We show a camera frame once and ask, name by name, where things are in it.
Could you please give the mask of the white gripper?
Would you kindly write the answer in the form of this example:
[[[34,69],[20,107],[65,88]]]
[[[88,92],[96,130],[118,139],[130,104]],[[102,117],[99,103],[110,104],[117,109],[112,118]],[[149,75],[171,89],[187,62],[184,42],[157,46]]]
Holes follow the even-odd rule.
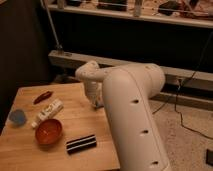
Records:
[[[94,108],[103,107],[102,93],[100,91],[90,93],[89,101]]]

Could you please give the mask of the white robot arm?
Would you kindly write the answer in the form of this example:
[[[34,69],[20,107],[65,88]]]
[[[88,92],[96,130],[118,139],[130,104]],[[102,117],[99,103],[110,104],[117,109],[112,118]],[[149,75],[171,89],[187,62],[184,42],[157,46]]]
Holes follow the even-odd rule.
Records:
[[[121,171],[172,171],[149,99],[165,84],[156,64],[128,64],[101,68],[89,61],[75,76],[86,97],[105,109]]]

